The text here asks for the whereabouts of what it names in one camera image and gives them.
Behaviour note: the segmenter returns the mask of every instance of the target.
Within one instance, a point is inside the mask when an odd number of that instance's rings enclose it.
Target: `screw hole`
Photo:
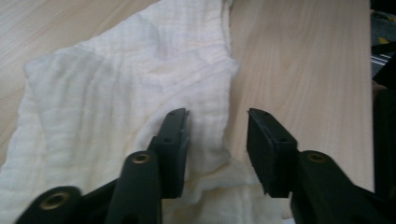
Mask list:
[[[41,204],[40,208],[43,210],[52,210],[62,206],[69,199],[69,194],[67,192],[61,191],[54,193],[47,197]]]
[[[316,163],[324,163],[326,162],[326,158],[324,158],[322,155],[318,153],[311,153],[308,155],[308,159],[311,160],[312,162]]]
[[[149,161],[149,155],[148,154],[141,154],[141,155],[137,155],[137,156],[132,158],[132,162],[133,163],[145,163],[147,161]]]

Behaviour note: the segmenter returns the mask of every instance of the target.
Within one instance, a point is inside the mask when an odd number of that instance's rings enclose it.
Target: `crumpled fabric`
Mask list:
[[[163,200],[164,223],[281,223],[253,169],[231,158],[223,135],[230,85],[232,1],[162,0],[109,31],[30,61],[7,161],[0,223],[42,192],[88,193],[146,150],[164,116],[190,110],[183,195]]]

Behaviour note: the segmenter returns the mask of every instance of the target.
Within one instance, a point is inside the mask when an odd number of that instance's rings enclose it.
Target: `light wood tabletop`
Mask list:
[[[23,66],[110,29],[154,3],[0,2],[0,163],[17,127]],[[333,157],[351,180],[373,189],[368,0],[235,0],[233,80],[226,144],[248,162],[248,109],[272,113],[300,150]]]

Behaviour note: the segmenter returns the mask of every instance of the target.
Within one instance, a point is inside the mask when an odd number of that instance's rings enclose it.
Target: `black object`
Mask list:
[[[386,54],[396,51],[396,42],[372,46],[372,54]]]
[[[297,224],[396,223],[395,207],[353,185],[329,156],[299,152],[294,138],[269,113],[248,113],[247,152],[253,167],[271,197],[292,192]]]
[[[373,80],[387,88],[396,90],[396,54],[393,55],[385,66],[373,77]]]
[[[394,0],[372,0],[371,9],[396,15],[396,3]]]
[[[81,196],[76,187],[37,197],[17,224],[160,224],[161,199],[179,197],[186,165],[188,111],[168,113],[147,151],[125,160],[120,178]]]
[[[375,193],[396,204],[396,91],[382,90],[374,103]]]

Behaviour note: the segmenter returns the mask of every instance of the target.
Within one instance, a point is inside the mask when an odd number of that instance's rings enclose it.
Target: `muslin cloth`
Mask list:
[[[238,70],[231,3],[162,0],[26,64],[18,129],[0,173],[0,223],[47,189],[85,194],[117,178],[125,157],[146,150],[166,113],[181,107],[191,112],[186,184],[180,199],[163,201],[163,222],[281,223],[253,169],[223,144]]]

